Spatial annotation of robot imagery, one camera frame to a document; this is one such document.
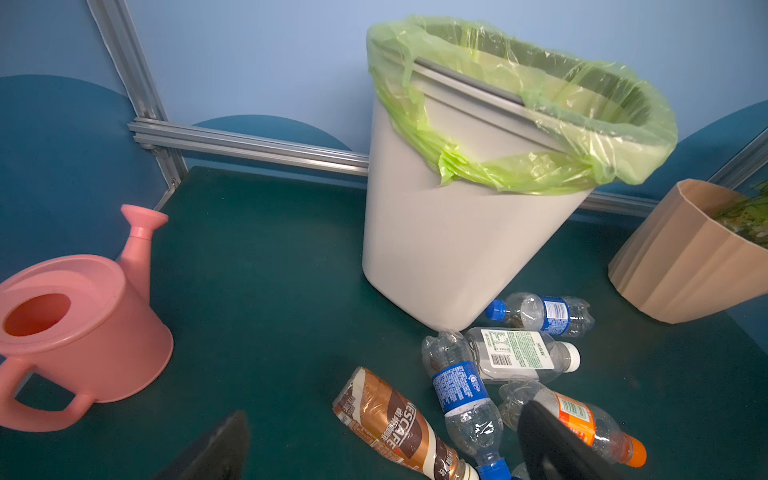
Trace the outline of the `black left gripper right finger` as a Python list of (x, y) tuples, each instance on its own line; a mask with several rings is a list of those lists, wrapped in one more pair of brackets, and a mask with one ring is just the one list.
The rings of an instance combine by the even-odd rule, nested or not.
[(596, 432), (591, 446), (537, 401), (521, 410), (517, 433), (532, 479), (620, 479), (612, 466), (627, 459), (627, 436), (602, 409), (590, 407)]

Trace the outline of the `brown coffee bottle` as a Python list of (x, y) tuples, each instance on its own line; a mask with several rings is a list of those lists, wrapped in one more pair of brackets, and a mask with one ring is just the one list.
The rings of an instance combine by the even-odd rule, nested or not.
[(364, 367), (355, 369), (332, 409), (368, 446), (396, 464), (429, 479), (479, 479), (413, 402)]

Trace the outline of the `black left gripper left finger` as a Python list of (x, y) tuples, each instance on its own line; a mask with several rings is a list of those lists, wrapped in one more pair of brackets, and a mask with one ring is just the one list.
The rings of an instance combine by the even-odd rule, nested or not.
[(232, 411), (156, 473), (154, 479), (241, 479), (250, 439), (246, 413)]

